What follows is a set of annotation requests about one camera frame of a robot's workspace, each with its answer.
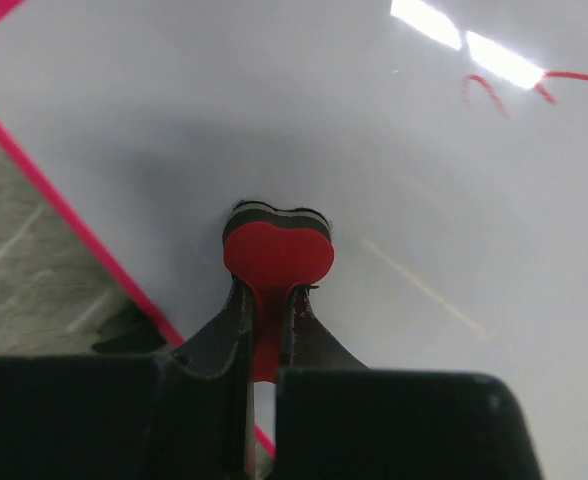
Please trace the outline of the red whiteboard eraser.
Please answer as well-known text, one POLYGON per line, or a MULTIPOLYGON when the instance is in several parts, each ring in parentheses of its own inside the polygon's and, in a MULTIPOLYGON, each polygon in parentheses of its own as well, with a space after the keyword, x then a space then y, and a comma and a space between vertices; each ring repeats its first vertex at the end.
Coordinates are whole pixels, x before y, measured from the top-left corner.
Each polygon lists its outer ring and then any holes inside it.
POLYGON ((253 380, 273 383, 290 294, 318 283, 333 265, 330 223, 313 209, 245 200, 233 207, 222 245, 225 267, 253 294, 253 380))

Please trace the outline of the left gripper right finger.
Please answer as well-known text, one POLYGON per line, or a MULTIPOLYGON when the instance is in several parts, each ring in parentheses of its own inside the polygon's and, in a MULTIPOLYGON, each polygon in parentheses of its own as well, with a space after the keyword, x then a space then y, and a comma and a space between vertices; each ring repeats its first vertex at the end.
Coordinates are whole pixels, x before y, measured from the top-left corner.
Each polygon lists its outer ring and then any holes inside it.
POLYGON ((276 383, 278 479, 539 479, 516 397, 478 372, 371 369, 288 300, 276 383))

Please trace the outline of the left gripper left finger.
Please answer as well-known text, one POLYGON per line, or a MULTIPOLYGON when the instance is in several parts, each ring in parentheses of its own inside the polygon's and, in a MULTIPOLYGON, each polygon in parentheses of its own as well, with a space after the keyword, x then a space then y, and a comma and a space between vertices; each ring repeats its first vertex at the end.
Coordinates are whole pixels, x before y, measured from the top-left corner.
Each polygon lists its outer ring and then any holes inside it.
POLYGON ((170 353, 0 356, 0 479, 249 479, 253 298, 170 353))

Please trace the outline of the pink framed whiteboard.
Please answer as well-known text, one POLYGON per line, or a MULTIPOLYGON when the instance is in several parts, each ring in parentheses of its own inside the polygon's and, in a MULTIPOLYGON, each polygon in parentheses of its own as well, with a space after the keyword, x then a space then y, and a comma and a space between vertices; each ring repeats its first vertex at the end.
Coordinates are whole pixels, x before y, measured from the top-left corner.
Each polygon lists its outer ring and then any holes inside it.
POLYGON ((0 1, 0 145, 182 337, 237 202, 320 212, 349 350, 499 377, 588 479, 588 1, 0 1))

